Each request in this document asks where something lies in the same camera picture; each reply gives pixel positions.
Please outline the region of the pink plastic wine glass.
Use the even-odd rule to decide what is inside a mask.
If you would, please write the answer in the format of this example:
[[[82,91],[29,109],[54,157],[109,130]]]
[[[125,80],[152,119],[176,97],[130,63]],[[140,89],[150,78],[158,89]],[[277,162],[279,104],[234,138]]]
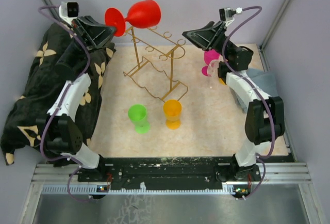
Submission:
[[[209,50],[204,52],[204,62],[206,66],[202,68],[202,74],[204,76],[214,76],[219,66],[220,54],[215,50]]]

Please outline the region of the clear wine glass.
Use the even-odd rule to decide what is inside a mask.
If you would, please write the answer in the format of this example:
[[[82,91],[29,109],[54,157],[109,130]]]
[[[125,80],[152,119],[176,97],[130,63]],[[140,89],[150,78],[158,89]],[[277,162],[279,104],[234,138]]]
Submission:
[[[218,77],[218,68],[219,68],[219,59],[212,60],[207,68],[207,74],[209,76],[209,87],[210,89],[215,89],[219,83]]]

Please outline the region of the orange plastic wine glass back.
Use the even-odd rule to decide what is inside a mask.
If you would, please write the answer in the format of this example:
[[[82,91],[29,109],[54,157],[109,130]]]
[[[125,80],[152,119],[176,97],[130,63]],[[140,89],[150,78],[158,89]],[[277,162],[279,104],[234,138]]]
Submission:
[[[226,85],[226,82],[222,78],[219,78],[219,83],[222,85]]]

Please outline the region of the red plastic wine glass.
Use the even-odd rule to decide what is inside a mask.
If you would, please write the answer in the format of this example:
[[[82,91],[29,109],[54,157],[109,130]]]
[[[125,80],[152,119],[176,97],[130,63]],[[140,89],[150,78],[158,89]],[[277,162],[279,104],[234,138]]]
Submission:
[[[120,37],[126,31],[126,22],[136,28],[149,28],[159,24],[161,9],[154,0],[144,0],[135,3],[124,17],[116,8],[109,8],[105,12],[105,24],[114,26],[114,36]]]

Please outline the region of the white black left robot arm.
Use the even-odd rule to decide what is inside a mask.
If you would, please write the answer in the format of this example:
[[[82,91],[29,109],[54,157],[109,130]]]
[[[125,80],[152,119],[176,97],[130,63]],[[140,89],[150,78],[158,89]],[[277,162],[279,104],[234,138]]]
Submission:
[[[36,118],[42,132],[40,152],[49,162],[73,161],[89,170],[96,181],[107,175],[104,159],[87,146],[101,108],[105,69],[115,52],[111,42],[113,26],[97,22],[89,15],[63,18],[69,27],[70,44],[55,61],[52,73],[60,80],[56,99]]]

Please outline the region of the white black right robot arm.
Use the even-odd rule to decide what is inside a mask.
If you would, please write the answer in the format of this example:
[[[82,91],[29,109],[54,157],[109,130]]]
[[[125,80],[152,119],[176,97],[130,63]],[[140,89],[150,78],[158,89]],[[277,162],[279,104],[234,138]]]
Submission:
[[[248,75],[254,52],[246,46],[236,46],[225,32],[226,23],[223,21],[211,21],[203,28],[183,32],[183,36],[199,49],[214,50],[223,57],[224,60],[218,63],[218,79],[229,86],[247,107],[246,140],[232,156],[228,168],[217,172],[222,182],[247,178],[258,159],[268,158],[261,154],[262,151],[266,147],[273,150],[276,139],[285,131],[283,100],[263,91]]]

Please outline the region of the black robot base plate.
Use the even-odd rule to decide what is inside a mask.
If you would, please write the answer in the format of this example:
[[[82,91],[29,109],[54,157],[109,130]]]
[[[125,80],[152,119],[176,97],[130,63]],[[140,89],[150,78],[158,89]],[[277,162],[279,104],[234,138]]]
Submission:
[[[261,179],[257,165],[238,167],[233,157],[104,158],[96,169],[82,169],[78,181],[104,182],[111,190],[221,190],[237,182],[250,188]]]

